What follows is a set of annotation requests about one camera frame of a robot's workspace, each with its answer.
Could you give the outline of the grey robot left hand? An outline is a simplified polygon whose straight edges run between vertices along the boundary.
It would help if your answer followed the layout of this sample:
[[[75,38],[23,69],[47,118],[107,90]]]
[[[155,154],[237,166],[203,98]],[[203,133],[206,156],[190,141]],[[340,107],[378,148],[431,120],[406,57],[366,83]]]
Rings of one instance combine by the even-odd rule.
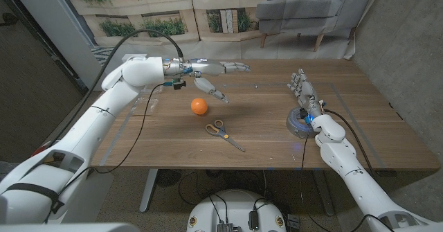
[[[179,90],[186,86],[186,81],[183,77],[188,75],[194,78],[194,84],[198,89],[225,103],[229,103],[229,99],[217,90],[203,75],[218,76],[220,74],[250,70],[250,66],[241,62],[219,62],[206,58],[189,60],[172,58],[163,60],[163,72],[165,79],[168,80],[164,83],[164,86],[172,86],[174,90]]]

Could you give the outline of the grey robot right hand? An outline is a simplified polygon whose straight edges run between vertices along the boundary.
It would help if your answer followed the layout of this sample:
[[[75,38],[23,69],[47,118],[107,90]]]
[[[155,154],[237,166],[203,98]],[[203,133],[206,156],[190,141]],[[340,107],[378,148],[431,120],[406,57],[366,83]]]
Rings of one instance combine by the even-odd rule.
[[[324,114],[323,108],[320,106],[320,98],[302,69],[291,74],[291,82],[287,86],[297,97],[300,107],[314,118]]]

